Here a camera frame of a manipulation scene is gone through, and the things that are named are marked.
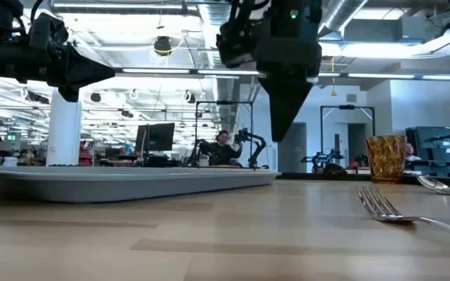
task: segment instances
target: workstation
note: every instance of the workstation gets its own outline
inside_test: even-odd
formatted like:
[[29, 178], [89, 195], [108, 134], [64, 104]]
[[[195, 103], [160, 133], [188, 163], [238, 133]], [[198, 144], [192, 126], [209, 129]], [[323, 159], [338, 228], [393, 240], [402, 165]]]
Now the workstation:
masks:
[[450, 1], [0, 11], [0, 280], [450, 279]]

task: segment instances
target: wooden table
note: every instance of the wooden table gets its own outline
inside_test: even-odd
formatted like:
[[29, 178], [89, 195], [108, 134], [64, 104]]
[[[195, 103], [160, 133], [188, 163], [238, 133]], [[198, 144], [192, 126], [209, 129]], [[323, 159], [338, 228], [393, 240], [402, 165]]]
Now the wooden table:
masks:
[[[373, 221], [358, 182], [276, 181], [102, 205], [0, 198], [0, 280], [450, 281], [450, 235]], [[381, 186], [450, 223], [450, 197]]]

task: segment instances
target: amber glass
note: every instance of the amber glass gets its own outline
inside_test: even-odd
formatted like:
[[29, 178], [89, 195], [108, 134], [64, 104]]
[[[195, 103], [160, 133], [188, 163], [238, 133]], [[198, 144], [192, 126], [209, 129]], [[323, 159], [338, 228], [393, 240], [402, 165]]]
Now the amber glass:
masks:
[[366, 139], [373, 183], [401, 183], [404, 176], [405, 137], [386, 136]]

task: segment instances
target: fork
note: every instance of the fork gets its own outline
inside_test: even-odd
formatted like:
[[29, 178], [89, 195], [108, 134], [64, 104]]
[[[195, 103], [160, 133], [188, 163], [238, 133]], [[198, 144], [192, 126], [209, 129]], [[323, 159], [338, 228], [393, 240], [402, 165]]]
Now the fork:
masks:
[[369, 215], [380, 222], [402, 224], [406, 222], [423, 222], [450, 233], [450, 225], [447, 223], [424, 217], [402, 215], [377, 187], [357, 187], [357, 194]]

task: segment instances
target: ceiling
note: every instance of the ceiling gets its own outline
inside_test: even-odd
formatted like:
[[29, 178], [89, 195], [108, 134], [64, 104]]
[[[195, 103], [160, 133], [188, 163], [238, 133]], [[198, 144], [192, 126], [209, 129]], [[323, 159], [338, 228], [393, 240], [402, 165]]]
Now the ceiling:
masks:
[[[23, 21], [29, 25], [34, 1], [22, 3], [26, 8]], [[121, 69], [216, 69], [223, 66], [214, 49], [214, 38], [230, 11], [229, 5], [216, 3], [214, 0], [187, 0], [187, 10], [183, 11], [181, 1], [55, 0], [45, 1], [39, 12], [62, 18], [69, 29], [70, 40], [76, 43], [78, 50], [106, 65]], [[262, 12], [253, 17], [260, 17]], [[410, 25], [400, 23], [406, 17], [420, 18], [424, 23], [422, 30], [411, 31], [424, 35], [422, 40], [386, 41], [383, 30], [397, 28], [397, 24], [409, 32]], [[321, 71], [450, 74], [450, 27], [446, 27], [449, 23], [450, 10], [446, 1], [369, 0], [355, 14], [344, 33], [321, 38], [327, 56]], [[380, 24], [383, 27], [377, 34], [371, 27]], [[173, 47], [170, 56], [155, 54], [153, 42], [158, 36], [170, 37]], [[370, 43], [370, 49], [366, 51], [364, 44]], [[387, 51], [385, 47], [390, 44], [392, 47]], [[398, 55], [402, 49], [414, 59]], [[369, 55], [373, 52], [380, 53], [376, 57]], [[82, 136], [113, 144], [132, 143], [138, 125], [167, 121], [178, 123], [175, 141], [188, 146], [195, 138], [195, 105], [184, 100], [186, 93], [192, 93], [200, 101], [247, 101], [254, 97], [256, 83], [251, 83], [248, 77], [234, 75], [229, 78], [127, 74], [85, 87], [80, 93], [84, 108]], [[243, 83], [249, 84], [248, 92], [239, 91], [239, 85]], [[318, 82], [321, 85], [332, 83], [359, 85], [366, 90], [380, 81], [333, 81], [321, 77]], [[46, 140], [49, 105], [31, 101], [29, 93], [50, 100], [52, 92], [45, 83], [31, 81], [23, 85], [0, 78], [0, 133], [21, 132], [27, 135], [24, 139], [27, 141]], [[93, 102], [93, 93], [100, 94], [102, 100]], [[121, 108], [133, 117], [123, 116]], [[211, 140], [217, 130], [234, 128], [237, 106], [202, 105], [199, 110], [203, 113], [198, 124], [199, 137]]]

